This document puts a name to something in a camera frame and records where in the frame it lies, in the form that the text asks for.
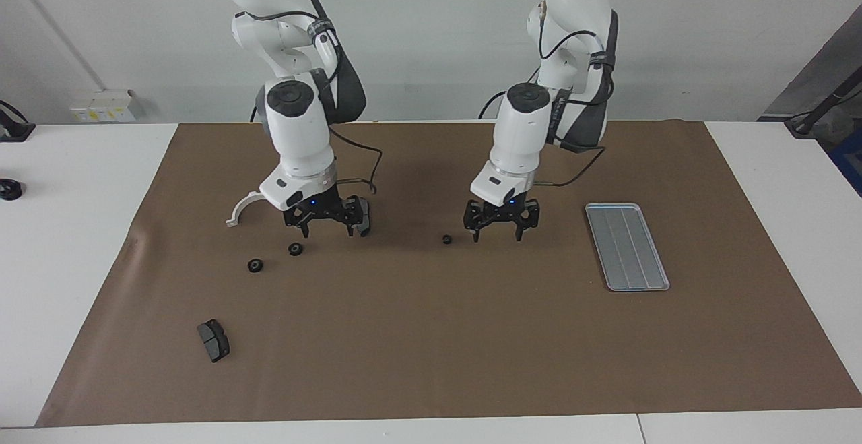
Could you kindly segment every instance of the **rectangular tray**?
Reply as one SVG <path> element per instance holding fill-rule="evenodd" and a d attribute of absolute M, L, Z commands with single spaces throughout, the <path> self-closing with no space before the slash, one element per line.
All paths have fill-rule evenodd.
<path fill-rule="evenodd" d="M 643 212 L 634 203 L 591 203 L 587 220 L 607 287 L 615 291 L 668 290 Z"/>

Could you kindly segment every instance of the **robotic arm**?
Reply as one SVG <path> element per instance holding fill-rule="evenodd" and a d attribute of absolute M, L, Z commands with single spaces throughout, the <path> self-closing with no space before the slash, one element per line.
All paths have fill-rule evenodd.
<path fill-rule="evenodd" d="M 478 241 L 481 229 L 498 221 L 515 223 L 515 238 L 539 225 L 539 202 L 527 201 L 545 144 L 581 153 L 597 149 L 607 125 L 616 62 L 616 12 L 610 0 L 541 0 L 527 18 L 527 32 L 539 48 L 536 83 L 509 88 L 494 127 L 489 160 L 470 189 L 464 226 Z M 575 54 L 589 55 L 584 94 L 573 94 Z"/>
<path fill-rule="evenodd" d="M 255 106 L 280 161 L 261 183 L 261 195 L 284 212 L 287 226 L 308 237 L 308 223 L 332 219 L 364 236 L 368 203 L 338 192 L 329 125 L 355 121 L 366 106 L 362 84 L 319 0 L 234 0 L 237 43 L 255 52 L 276 78 Z M 323 69 L 299 48 L 313 46 Z"/>

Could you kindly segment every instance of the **brown mat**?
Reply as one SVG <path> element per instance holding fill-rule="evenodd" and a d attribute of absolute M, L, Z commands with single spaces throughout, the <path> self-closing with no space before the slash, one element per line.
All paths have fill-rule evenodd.
<path fill-rule="evenodd" d="M 372 236 L 319 221 L 290 257 L 301 235 L 265 202 L 224 225 L 276 164 L 261 127 L 179 127 L 37 425 L 862 406 L 703 125 L 612 123 L 582 180 L 533 190 L 539 229 L 477 245 L 461 216 L 489 125 L 340 129 L 385 149 Z M 539 178 L 590 156 L 547 149 Z M 584 205 L 608 201 L 643 207 L 671 290 L 607 290 Z"/>

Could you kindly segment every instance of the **white wall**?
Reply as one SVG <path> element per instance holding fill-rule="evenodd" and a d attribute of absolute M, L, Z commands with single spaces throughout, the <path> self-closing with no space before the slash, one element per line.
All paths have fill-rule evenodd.
<path fill-rule="evenodd" d="M 0 53 L 12 58 L 0 61 L 0 96 L 35 121 L 65 121 L 64 95 L 86 81 L 33 41 L 36 26 L 7 28 L 20 0 L 0 1 Z M 149 121 L 243 121 L 271 75 L 234 44 L 230 0 L 38 1 L 108 88 L 135 90 Z M 537 0 L 321 1 L 366 87 L 365 119 L 472 118 L 537 65 L 525 31 Z M 614 1 L 613 118 L 740 121 L 763 113 L 862 2 Z"/>

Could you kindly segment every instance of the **table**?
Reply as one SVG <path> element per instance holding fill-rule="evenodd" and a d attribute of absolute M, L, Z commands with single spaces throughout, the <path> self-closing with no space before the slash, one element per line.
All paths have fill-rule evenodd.
<path fill-rule="evenodd" d="M 778 124 L 708 123 L 761 223 L 829 340 L 862 387 L 862 199 L 814 141 Z M 27 183 L 0 205 L 7 262 L 0 284 L 0 426 L 31 426 L 98 294 L 176 125 L 40 127 L 24 144 L 0 146 L 0 176 Z M 507 419 L 151 424 L 16 429 L 6 441 L 256 440 L 428 442 L 689 441 L 855 442 L 862 410 L 713 414 L 621 414 Z"/>

